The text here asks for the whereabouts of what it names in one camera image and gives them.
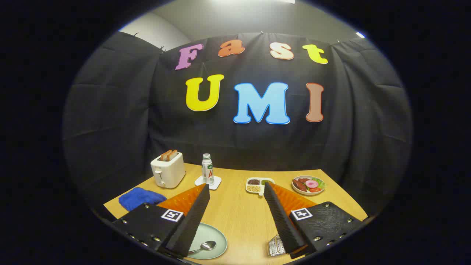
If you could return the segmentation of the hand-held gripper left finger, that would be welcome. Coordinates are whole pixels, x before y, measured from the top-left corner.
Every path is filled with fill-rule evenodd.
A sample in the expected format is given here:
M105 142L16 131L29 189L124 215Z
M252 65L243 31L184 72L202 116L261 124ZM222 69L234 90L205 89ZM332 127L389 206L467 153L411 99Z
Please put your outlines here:
M151 252L186 257L210 201L207 183L159 204L144 203L112 222L112 228Z

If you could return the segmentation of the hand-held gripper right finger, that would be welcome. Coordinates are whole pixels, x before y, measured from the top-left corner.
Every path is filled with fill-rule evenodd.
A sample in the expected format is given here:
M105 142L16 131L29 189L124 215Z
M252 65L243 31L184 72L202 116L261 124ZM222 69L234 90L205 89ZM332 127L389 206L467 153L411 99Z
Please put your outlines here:
M321 254L365 226L333 202L317 204L274 183L265 183L263 196L291 258Z

